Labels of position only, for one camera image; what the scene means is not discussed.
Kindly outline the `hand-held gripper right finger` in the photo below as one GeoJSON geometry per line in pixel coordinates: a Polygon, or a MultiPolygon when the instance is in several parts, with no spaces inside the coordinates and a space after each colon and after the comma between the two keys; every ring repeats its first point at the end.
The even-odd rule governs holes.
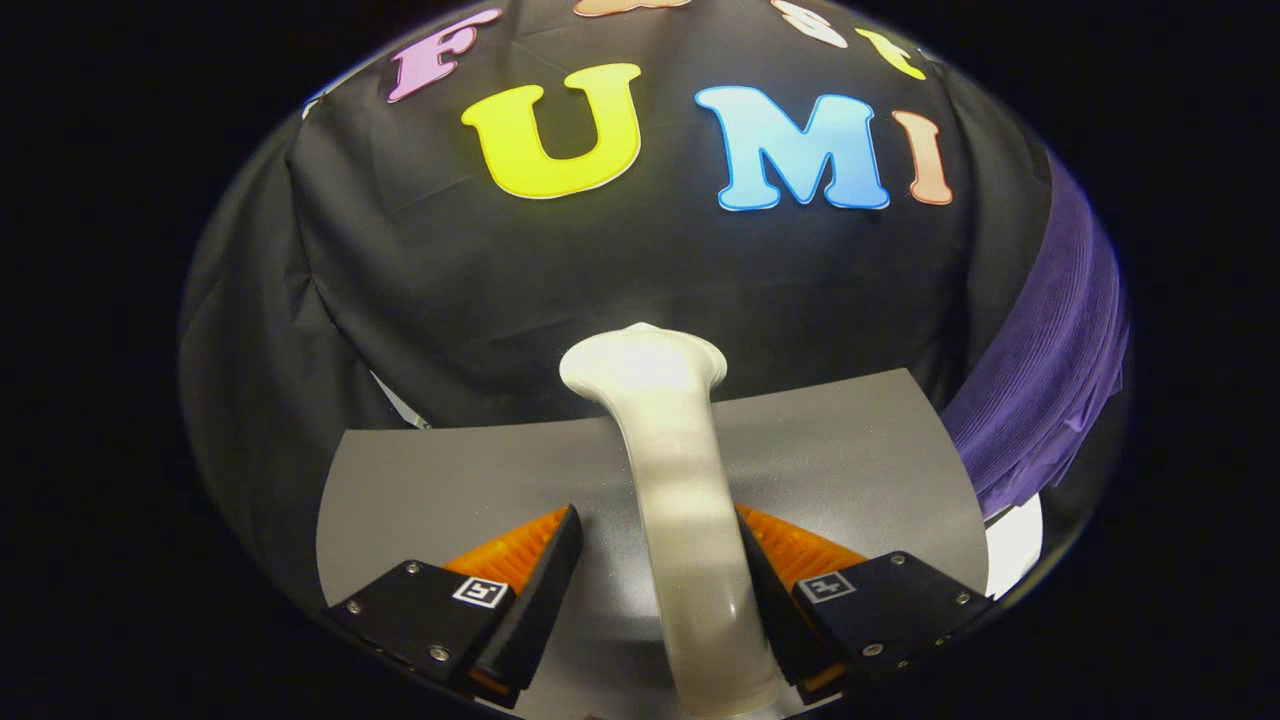
{"type": "Polygon", "coordinates": [[[735,509],[765,638],[804,701],[908,673],[995,606],[905,550],[867,557],[745,503],[735,509]]]}

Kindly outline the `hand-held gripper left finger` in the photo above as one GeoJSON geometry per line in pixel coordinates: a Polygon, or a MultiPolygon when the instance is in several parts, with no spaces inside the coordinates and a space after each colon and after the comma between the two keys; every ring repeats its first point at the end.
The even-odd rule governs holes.
{"type": "Polygon", "coordinates": [[[434,691],[513,708],[584,548],[567,503],[444,565],[406,559],[323,610],[323,625],[434,691]]]}

